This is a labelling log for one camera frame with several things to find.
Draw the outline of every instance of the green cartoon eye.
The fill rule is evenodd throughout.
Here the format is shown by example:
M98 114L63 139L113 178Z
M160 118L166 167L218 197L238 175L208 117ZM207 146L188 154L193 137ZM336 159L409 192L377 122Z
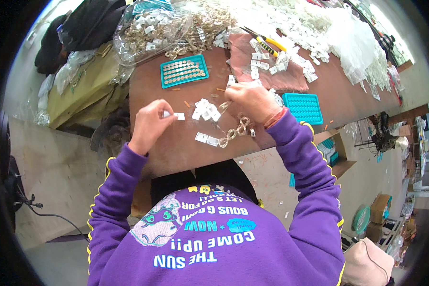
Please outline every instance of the green cartoon eye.
M147 216L147 217L145 218L145 220L146 220L147 222L153 222L153 221L154 221L154 215L149 215L149 216Z
M172 218L172 214L168 211L164 212L163 217L168 220Z

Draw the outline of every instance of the hand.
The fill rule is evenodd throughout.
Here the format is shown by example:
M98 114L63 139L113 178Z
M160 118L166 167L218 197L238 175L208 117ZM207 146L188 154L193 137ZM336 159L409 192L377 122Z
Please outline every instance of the hand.
M172 107L163 99L154 100L140 109L135 117L135 127L128 146L138 155L144 156L157 141L165 129L177 120L171 115L162 118L164 110L173 114Z
M248 82L235 83L226 89L224 96L243 106L254 121L265 124L281 111L275 98L263 87L251 87Z

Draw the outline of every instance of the tray filled with button batteries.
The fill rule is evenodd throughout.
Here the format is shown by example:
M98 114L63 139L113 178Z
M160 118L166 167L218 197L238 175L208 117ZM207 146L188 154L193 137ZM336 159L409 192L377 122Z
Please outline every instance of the tray filled with button batteries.
M208 76L207 65L204 56L201 54L172 60L160 65L162 88L202 80Z

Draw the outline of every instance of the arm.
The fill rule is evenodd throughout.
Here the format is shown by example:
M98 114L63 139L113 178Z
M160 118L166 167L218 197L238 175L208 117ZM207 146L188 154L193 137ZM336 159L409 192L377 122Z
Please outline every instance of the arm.
M324 279L325 285L328 281L328 285L337 285L344 267L340 238L343 218L337 199L340 186L334 185L336 177L313 143L313 129L308 123L297 123L263 87L235 84L225 95L241 104L257 123L265 124L275 139L300 192L289 235L315 268L315 275Z
M133 191L141 170L147 161L147 153L164 130L176 120L176 116L162 118L164 110L173 114L165 100L156 100L138 111L133 136L125 144L117 158L107 161L105 182L99 186L89 212L87 224L89 246L89 278L87 285L98 285L102 270L114 251L130 231L127 216L130 214Z

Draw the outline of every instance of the pink cloth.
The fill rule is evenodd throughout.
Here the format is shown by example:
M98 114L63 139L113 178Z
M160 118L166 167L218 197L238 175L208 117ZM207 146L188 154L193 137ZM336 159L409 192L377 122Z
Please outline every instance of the pink cloth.
M238 82L251 82L251 54L255 53L249 44L252 36L250 34L232 34L229 36L230 47L230 67L232 73L237 77ZM274 45L267 43L272 49L280 51ZM268 63L270 67L275 65L276 58L270 55L268 60L260 60ZM298 64L289 61L286 71L279 71L271 75L268 70L258 69L259 79L266 89L274 88L278 92L306 92L308 85L303 76L303 68Z
M383 267L386 273L369 259L367 250L370 258ZM385 286L389 282L393 271L394 259L370 239L361 239L348 249L343 256L345 257L345 270L342 275L343 283L353 286Z

